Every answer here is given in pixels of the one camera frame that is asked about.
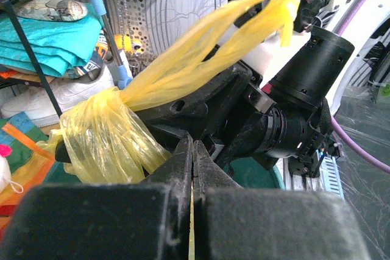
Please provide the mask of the blue floor mop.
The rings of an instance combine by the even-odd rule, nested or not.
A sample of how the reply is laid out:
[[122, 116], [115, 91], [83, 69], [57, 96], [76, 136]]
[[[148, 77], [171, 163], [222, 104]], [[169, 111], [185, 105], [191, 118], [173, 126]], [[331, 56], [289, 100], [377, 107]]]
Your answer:
[[119, 50], [116, 45], [103, 0], [91, 0], [91, 3], [95, 12], [101, 17], [107, 44], [111, 50], [112, 57], [116, 65], [118, 88], [123, 90], [133, 80], [125, 52], [123, 49]]

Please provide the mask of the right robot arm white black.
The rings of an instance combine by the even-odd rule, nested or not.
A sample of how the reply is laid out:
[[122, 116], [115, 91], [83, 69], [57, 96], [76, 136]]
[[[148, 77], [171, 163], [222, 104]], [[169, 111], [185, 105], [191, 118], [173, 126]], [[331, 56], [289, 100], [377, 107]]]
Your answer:
[[320, 27], [268, 81], [242, 58], [274, 32], [289, 46], [304, 0], [234, 0], [196, 22], [123, 90], [104, 90], [61, 116], [55, 159], [84, 182], [138, 182], [169, 152], [149, 127], [188, 132], [224, 167], [253, 157], [306, 162], [330, 132], [325, 100], [354, 45]]

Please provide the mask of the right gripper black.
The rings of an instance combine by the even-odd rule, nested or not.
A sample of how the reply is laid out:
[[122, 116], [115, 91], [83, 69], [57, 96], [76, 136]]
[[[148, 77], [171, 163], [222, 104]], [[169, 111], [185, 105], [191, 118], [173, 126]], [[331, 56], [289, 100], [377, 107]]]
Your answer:
[[265, 169], [274, 166], [274, 101], [250, 83], [253, 72], [235, 63], [195, 92], [136, 115], [168, 150], [187, 131], [206, 147], [220, 167], [252, 157]]

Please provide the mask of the teal trash bin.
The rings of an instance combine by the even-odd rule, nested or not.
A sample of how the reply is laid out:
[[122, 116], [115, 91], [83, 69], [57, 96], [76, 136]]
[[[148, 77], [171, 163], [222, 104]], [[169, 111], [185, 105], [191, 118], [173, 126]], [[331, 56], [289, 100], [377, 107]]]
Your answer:
[[[240, 158], [230, 163], [233, 179], [244, 188], [285, 189], [277, 166], [266, 170], [253, 158]], [[80, 183], [77, 176], [65, 172], [63, 163], [55, 162], [44, 179], [45, 183]]]

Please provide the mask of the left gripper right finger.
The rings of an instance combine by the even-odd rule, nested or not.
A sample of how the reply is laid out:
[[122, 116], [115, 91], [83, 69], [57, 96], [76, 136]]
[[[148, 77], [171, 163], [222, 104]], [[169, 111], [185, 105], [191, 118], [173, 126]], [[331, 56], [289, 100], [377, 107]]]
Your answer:
[[193, 145], [196, 259], [369, 259], [350, 206], [329, 192], [242, 188]]

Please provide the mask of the yellow trash bag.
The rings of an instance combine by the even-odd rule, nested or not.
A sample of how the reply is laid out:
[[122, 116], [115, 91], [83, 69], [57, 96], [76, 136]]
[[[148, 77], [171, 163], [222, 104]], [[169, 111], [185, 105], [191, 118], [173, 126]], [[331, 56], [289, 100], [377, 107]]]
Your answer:
[[105, 90], [61, 120], [44, 148], [61, 142], [81, 184], [137, 184], [171, 156], [136, 112], [184, 97], [270, 34], [290, 43], [300, 0], [234, 0], [196, 22], [123, 90]]

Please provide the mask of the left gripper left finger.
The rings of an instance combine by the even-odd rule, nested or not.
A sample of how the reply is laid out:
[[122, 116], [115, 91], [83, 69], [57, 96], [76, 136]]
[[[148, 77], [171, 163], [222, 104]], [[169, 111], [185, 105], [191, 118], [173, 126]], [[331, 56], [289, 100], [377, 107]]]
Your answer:
[[137, 184], [43, 184], [18, 205], [2, 259], [187, 259], [193, 139]]

